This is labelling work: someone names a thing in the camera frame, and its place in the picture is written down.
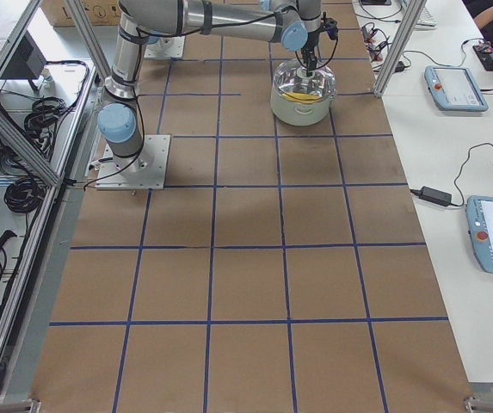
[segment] keyboard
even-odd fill
[[[400,1],[404,9],[407,9],[410,0],[400,0]],[[437,26],[437,21],[432,15],[429,14],[428,9],[424,7],[422,9],[422,13],[420,14],[420,17],[418,18],[418,22],[416,22],[415,28],[418,30],[431,30],[434,29],[436,26]]]

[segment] table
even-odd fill
[[[389,15],[397,5],[392,7],[367,9],[374,15]],[[460,44],[480,37],[478,29],[460,0],[428,0],[426,7],[438,27],[415,31],[407,50],[424,51],[440,63],[458,65],[462,59]],[[356,9],[364,13],[359,4]],[[369,22],[359,20],[361,25]],[[388,35],[398,26],[375,24]],[[481,88],[493,88],[493,72],[484,71],[472,44],[465,45],[464,67],[470,68]],[[407,57],[412,66],[393,76],[383,97],[405,175],[411,188],[438,188],[459,202],[453,179],[468,149],[493,143],[493,96],[485,97],[490,108],[483,114],[441,112],[423,80],[424,68],[432,63],[420,54],[407,53]],[[459,180],[465,195],[493,196],[492,164],[489,146],[472,152]],[[472,254],[464,208],[445,209],[422,200],[416,200],[415,205],[467,377],[472,383],[493,383],[493,274],[482,271]]]

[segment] power adapter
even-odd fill
[[[405,63],[403,63],[402,60],[399,60],[397,62],[397,66],[395,66],[395,73],[400,73],[400,72],[404,71],[406,68],[407,68],[407,66],[405,65]]]
[[[411,189],[410,192],[416,195],[421,200],[426,200],[433,204],[441,205],[442,207],[449,207],[451,204],[451,199],[453,198],[451,194],[447,192],[439,191],[437,189],[429,187],[421,187],[420,189]]]

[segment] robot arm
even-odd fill
[[[305,23],[291,0],[268,4],[267,9],[241,9],[207,0],[120,0],[120,8],[112,76],[105,83],[106,91],[116,101],[133,99],[132,88],[153,31],[159,37],[198,32],[280,42],[293,52],[308,41]]]
[[[243,9],[209,0],[120,0],[116,54],[98,117],[114,159],[132,159],[129,170],[142,165],[144,140],[137,128],[135,86],[151,38],[200,33],[280,42],[291,52],[301,51],[308,74],[316,69],[319,35],[336,33],[336,22],[321,18],[321,0],[260,1],[261,9]]]

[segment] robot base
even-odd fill
[[[101,179],[96,183],[97,189],[163,189],[163,183],[166,178],[166,166],[168,164],[169,135],[146,135],[143,151],[140,159],[145,164],[143,168],[134,168],[134,165],[121,174],[109,176],[118,171],[115,163],[102,163],[99,169],[98,178]],[[105,148],[104,157],[112,157],[110,148]]]
[[[185,49],[185,38],[160,39],[145,49],[145,60],[181,59]]]

